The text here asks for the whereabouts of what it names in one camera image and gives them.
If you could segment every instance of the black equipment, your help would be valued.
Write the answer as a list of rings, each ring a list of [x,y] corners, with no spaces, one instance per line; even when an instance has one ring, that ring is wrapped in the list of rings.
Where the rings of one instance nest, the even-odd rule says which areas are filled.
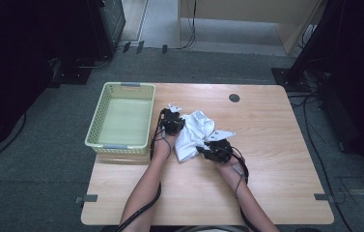
[[[340,149],[364,157],[364,1],[328,1],[321,22],[293,66],[284,73],[291,91],[308,71],[339,137]]]
[[[226,163],[233,155],[233,148],[227,139],[206,142],[205,144],[210,148],[209,150],[202,147],[196,147],[196,149],[207,160]]]
[[[52,69],[32,39],[0,0],[0,142],[52,78]]]
[[[170,109],[162,109],[160,114],[163,118],[160,120],[160,125],[165,128],[165,131],[169,135],[175,135],[182,130],[185,124],[185,120],[179,118],[179,112],[172,112]]]
[[[42,56],[58,58],[55,86],[86,84],[95,62],[113,57],[126,23],[122,0],[4,1]]]

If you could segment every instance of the table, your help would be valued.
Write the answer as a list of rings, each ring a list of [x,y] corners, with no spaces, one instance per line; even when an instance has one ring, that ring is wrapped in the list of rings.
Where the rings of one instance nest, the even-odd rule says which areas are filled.
[[[181,18],[273,22],[287,54],[302,37],[318,9],[326,0],[179,0],[178,45],[181,40]]]
[[[248,186],[275,224],[329,224],[333,215],[299,130],[286,92],[274,85],[156,83],[155,127],[159,111],[171,102],[182,114],[202,110],[218,130],[235,131],[228,140],[243,154],[249,170]],[[239,102],[229,100],[231,94]],[[153,225],[241,225],[235,194],[214,164],[201,156],[179,163],[167,160],[162,193],[156,202]],[[128,196],[146,165],[113,164],[97,155],[82,222],[118,224]]]

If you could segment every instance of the plastic basket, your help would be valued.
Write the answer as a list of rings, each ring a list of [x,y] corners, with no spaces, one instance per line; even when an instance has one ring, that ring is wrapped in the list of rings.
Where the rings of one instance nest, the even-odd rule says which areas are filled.
[[[148,155],[155,87],[108,82],[103,86],[85,144],[100,154]]]

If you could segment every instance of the cable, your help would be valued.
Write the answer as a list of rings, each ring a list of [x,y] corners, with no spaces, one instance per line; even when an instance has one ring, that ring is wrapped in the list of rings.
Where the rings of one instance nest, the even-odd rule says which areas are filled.
[[[109,58],[107,58],[107,60],[105,61],[105,63],[101,64],[101,65],[98,65],[98,66],[79,66],[78,68],[79,69],[98,69],[98,68],[101,68],[103,66],[105,66],[107,63],[109,63],[111,57],[109,56]]]
[[[243,171],[244,171],[244,177],[245,177],[245,184],[248,184],[248,176],[249,176],[249,173],[248,173],[248,168],[247,168],[247,165],[245,165],[245,160],[244,160],[244,157],[242,156],[242,154],[241,154],[241,152],[237,149],[237,148],[235,148],[235,147],[232,147],[235,151],[237,151],[238,153],[239,153],[239,155],[240,155],[240,157],[238,157],[236,154],[234,154],[234,153],[230,153],[229,151],[227,151],[227,150],[225,150],[224,148],[220,148],[220,147],[217,147],[217,149],[219,149],[219,150],[222,150],[223,152],[226,152],[226,153],[228,153],[228,154],[230,154],[230,155],[232,155],[233,157],[235,157],[237,160],[238,160],[238,162],[239,162],[239,164],[241,165],[241,167],[242,167],[242,169],[243,169]],[[260,230],[257,228],[257,227],[255,227],[248,219],[247,219],[247,217],[245,216],[245,214],[244,214],[244,212],[242,211],[242,208],[241,207],[239,207],[239,213],[241,214],[241,218],[242,218],[242,220],[244,221],[244,223],[248,226],[248,228],[250,228],[252,231],[255,231],[255,232],[260,232]]]
[[[304,49],[305,45],[307,45],[307,41],[310,39],[316,28],[316,25],[308,26],[308,28],[302,33],[301,44],[298,43],[299,48]]]
[[[305,97],[308,97],[309,95],[292,95],[292,96],[288,96],[289,99],[291,98],[305,98]]]
[[[332,56],[335,55],[335,52],[338,49],[339,38],[340,38],[340,35],[341,35],[341,28],[342,28],[342,22],[343,22],[343,17],[344,17],[344,11],[345,11],[345,6],[347,5],[347,1],[348,0],[344,0],[344,4],[342,6],[341,16],[340,16],[339,25],[338,25],[337,39],[336,39],[336,43],[335,43],[334,49],[332,49],[332,52],[329,55],[327,55],[327,56],[323,56],[321,58],[312,59],[312,60],[309,60],[309,61],[305,62],[305,64],[302,65],[301,72],[299,72],[299,74],[298,74],[298,79],[301,79],[302,78],[302,75],[303,75],[304,71],[306,71],[308,69],[307,67],[308,67],[308,65],[310,63],[317,62],[317,61],[327,60],[327,59],[329,59],[329,58],[331,58]]]
[[[242,174],[239,175],[239,181],[237,183],[237,186],[236,186],[236,190],[234,191],[235,195],[236,195],[236,199],[238,199],[237,197],[237,190],[238,190],[238,187],[239,187],[239,183],[241,182],[242,180]]]
[[[190,17],[188,18],[188,25],[190,26],[191,29],[191,36],[190,39],[188,40],[187,44],[182,47],[181,49],[186,49],[190,46],[192,46],[195,41],[196,41],[196,26],[195,26],[195,18],[196,18],[196,9],[197,9],[197,1],[194,1],[194,9],[193,9],[193,23],[190,24]]]
[[[151,159],[153,158],[153,155],[154,155],[154,143],[158,140],[161,140],[163,139],[164,141],[166,141],[167,145],[169,145],[169,148],[170,148],[170,154],[172,154],[172,149],[171,149],[171,146],[169,144],[169,142],[164,138],[160,138],[158,140],[156,140],[156,137],[161,134],[163,132],[163,130],[161,131],[158,131],[159,129],[159,125],[160,125],[160,120],[161,120],[161,116],[163,115],[163,110],[160,111],[160,114],[158,116],[158,120],[157,120],[157,126],[155,128],[155,131],[154,131],[154,138],[152,139],[152,142],[151,142],[151,150],[150,150],[150,156],[151,156]],[[147,210],[149,210],[152,205],[154,205],[154,203],[158,200],[158,198],[160,197],[160,194],[161,194],[161,183],[159,182],[158,183],[158,188],[157,188],[157,193],[154,197],[154,199],[149,202],[148,204],[146,204],[145,206],[143,206],[142,208],[140,208],[138,211],[136,211],[132,216],[130,216],[126,221],[124,221],[124,223],[122,223],[121,225],[118,226],[118,228],[115,230],[116,232],[119,232],[119,231],[123,231],[125,228],[127,228],[135,219],[137,219],[137,217],[139,217],[140,215],[142,215],[144,212],[146,212]]]
[[[187,44],[183,47],[169,47],[167,48],[168,50],[185,50],[189,47],[191,47],[195,41],[196,41],[196,26],[195,26],[195,17],[196,17],[196,10],[197,10],[197,1],[194,1],[194,9],[193,9],[193,18],[192,18],[192,23],[190,23],[190,17],[188,18],[188,25],[190,26],[190,30],[191,30],[191,36],[190,39],[188,40]],[[116,50],[122,49],[124,48],[123,45],[117,46]],[[157,49],[157,50],[161,50],[162,48],[159,47],[143,47],[143,48],[147,48],[147,49]]]
[[[4,152],[13,142],[14,140],[19,136],[19,134],[22,132],[22,129],[24,129],[25,126],[25,122],[26,122],[26,113],[23,114],[23,121],[22,121],[22,125],[19,128],[18,132],[15,134],[15,136],[13,137],[13,139],[11,139],[1,150],[0,150],[0,154],[2,152]]]
[[[312,139],[312,136],[311,136],[311,132],[309,131],[309,127],[308,127],[308,117],[307,117],[306,107],[305,106],[306,106],[306,102],[307,102],[307,100],[308,100],[309,97],[310,96],[305,97],[305,99],[303,101],[303,114],[304,114],[305,127],[307,129],[307,135],[308,135],[308,138],[309,138],[309,140],[311,142],[311,145],[312,145],[312,147],[314,149],[314,152],[315,152],[315,154],[317,155],[317,157],[318,157],[318,159],[320,161],[320,165],[321,165],[321,168],[322,168],[323,176],[325,178],[326,184],[328,185],[329,193],[330,193],[331,197],[334,198],[334,192],[333,192],[332,186],[329,183],[328,174],[326,173],[326,169],[325,169],[325,166],[323,165],[323,161],[322,161],[321,155],[318,152],[317,147],[315,146],[315,143],[314,143],[314,141]],[[339,215],[341,216],[341,219],[344,222],[345,226],[351,232],[352,229],[350,228],[350,225],[348,224],[347,220],[345,219],[344,214],[342,213],[341,209],[339,208],[338,203],[334,201],[334,205],[335,205],[335,208],[337,209]]]
[[[310,97],[312,97],[312,96],[317,97],[317,96],[318,96],[318,95],[317,95],[317,93],[318,93],[318,90],[317,90],[317,91],[315,91],[315,92],[313,92],[313,93],[311,93],[311,94],[309,94],[309,95],[305,95],[304,97],[305,97],[305,98],[310,98]],[[301,97],[301,96],[288,96],[288,98],[299,98],[299,97]],[[308,103],[316,102],[318,99],[319,99],[319,98],[315,98],[315,99],[314,99],[314,100],[312,100],[312,101],[306,101],[306,100],[304,99],[304,100],[303,100],[301,103],[299,103],[299,104],[291,103],[291,105],[293,106],[293,109],[295,109],[295,108],[300,107],[300,106],[302,106],[302,105],[304,105],[304,104],[308,104]]]

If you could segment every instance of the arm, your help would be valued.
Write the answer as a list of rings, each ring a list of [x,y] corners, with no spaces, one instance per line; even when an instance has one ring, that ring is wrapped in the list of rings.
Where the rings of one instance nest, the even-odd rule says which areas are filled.
[[[165,161],[171,153],[169,149],[173,149],[176,138],[176,136],[166,135],[165,139],[169,144],[163,139],[154,143],[154,155],[151,163],[127,200],[122,213],[121,224],[154,199]],[[154,205],[135,219],[124,231],[150,231],[153,216]]]
[[[216,166],[230,188],[233,191],[236,191],[237,189],[236,195],[238,203],[242,208],[245,217],[260,231],[278,231],[277,227],[275,227],[254,198],[254,195],[245,183],[244,178],[240,179],[239,174],[233,168],[232,164],[237,164],[237,166],[240,167],[238,160],[235,157],[232,157],[230,162],[218,163]]]

